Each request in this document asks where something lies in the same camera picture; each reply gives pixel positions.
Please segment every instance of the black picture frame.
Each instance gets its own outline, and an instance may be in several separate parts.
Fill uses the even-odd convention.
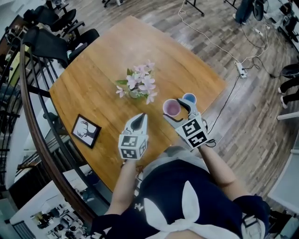
[[[94,138],[93,138],[93,141],[92,141],[91,145],[89,145],[88,143],[86,143],[84,140],[82,140],[78,135],[76,135],[76,134],[74,133],[75,127],[76,127],[76,125],[77,125],[77,123],[78,123],[78,120],[79,120],[80,118],[84,119],[84,120],[87,121],[89,124],[91,124],[91,125],[93,125],[94,127],[96,127],[96,130],[94,131]],[[78,140],[80,140],[82,143],[84,143],[85,145],[87,145],[89,148],[93,148],[93,146],[94,146],[94,144],[95,144],[95,142],[96,142],[96,140],[97,140],[97,138],[98,138],[98,136],[99,136],[99,133],[100,133],[101,129],[102,129],[102,127],[100,127],[100,126],[96,125],[95,123],[91,122],[89,119],[87,119],[87,118],[84,117],[83,115],[78,114],[78,116],[77,116],[77,118],[76,118],[76,121],[75,121],[75,124],[74,124],[74,126],[73,126],[73,128],[72,128],[72,130],[71,130],[71,134],[72,134],[73,136],[75,136]]]

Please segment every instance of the power strip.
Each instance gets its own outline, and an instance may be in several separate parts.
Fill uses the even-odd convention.
[[[247,72],[244,70],[244,67],[242,66],[242,64],[237,62],[235,65],[238,69],[238,72],[239,72],[241,78],[246,78],[247,77]]]
[[[261,37],[263,37],[263,33],[261,33],[261,31],[254,29],[256,31],[256,33],[258,33],[259,35],[261,35]]]

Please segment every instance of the wooden floor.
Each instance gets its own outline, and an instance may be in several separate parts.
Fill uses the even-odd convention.
[[[70,7],[76,8],[77,19],[85,22],[84,31],[95,28],[101,35],[132,15],[169,34],[209,64],[228,83],[227,89],[203,114],[211,126],[238,76],[235,60],[181,22],[177,14],[182,0],[126,0],[120,7],[114,0],[111,2],[104,8],[100,0],[72,0]],[[197,6],[205,12],[205,17],[190,5],[184,5],[185,21],[239,61],[261,52],[246,40],[240,25],[232,18],[235,9],[229,4],[221,0],[199,0]],[[254,28],[264,32],[263,24],[251,16],[243,29],[252,42],[263,46]],[[283,66],[296,62],[297,51],[274,29],[269,30],[268,39],[269,49],[260,58],[270,73],[279,75]],[[251,65],[251,60],[244,62],[245,67]],[[261,195],[271,206],[279,208],[267,198],[267,194],[287,161],[298,131],[298,121],[277,121],[276,117],[282,112],[297,111],[298,104],[290,103],[289,109],[283,110],[277,88],[286,79],[272,79],[261,64],[258,65],[260,70],[248,70],[249,77],[239,79],[211,135],[218,141],[215,150],[245,182],[250,192]]]

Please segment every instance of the pink cup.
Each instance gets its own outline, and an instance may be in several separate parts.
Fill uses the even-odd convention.
[[[163,112],[175,117],[181,112],[181,105],[175,99],[168,99],[163,104]]]

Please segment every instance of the pink flower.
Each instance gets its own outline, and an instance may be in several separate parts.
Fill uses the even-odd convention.
[[[147,75],[141,81],[144,84],[153,84],[155,82],[155,79],[152,79],[150,75]]]
[[[153,70],[153,69],[154,69],[154,66],[155,66],[155,63],[150,62],[150,60],[148,60],[148,63],[147,63],[146,66],[147,66],[148,68],[150,68],[151,70]]]
[[[134,73],[132,76],[127,76],[127,85],[132,90],[135,88],[136,84],[141,82],[140,74]]]
[[[145,70],[146,65],[138,65],[134,66],[134,69],[136,72],[140,74],[140,77],[143,78],[146,75],[149,75],[149,73]]]
[[[151,84],[151,83],[146,83],[146,84],[142,84],[142,85],[140,85],[138,87],[142,91],[151,91],[151,90],[155,89],[156,85],[155,84]]]
[[[121,87],[119,87],[118,85],[116,86],[118,91],[116,92],[116,94],[120,95],[120,98],[123,97],[125,95],[125,92],[123,91],[123,89]]]
[[[150,102],[154,102],[154,97],[157,95],[157,92],[151,91],[146,99],[146,104],[148,105]]]

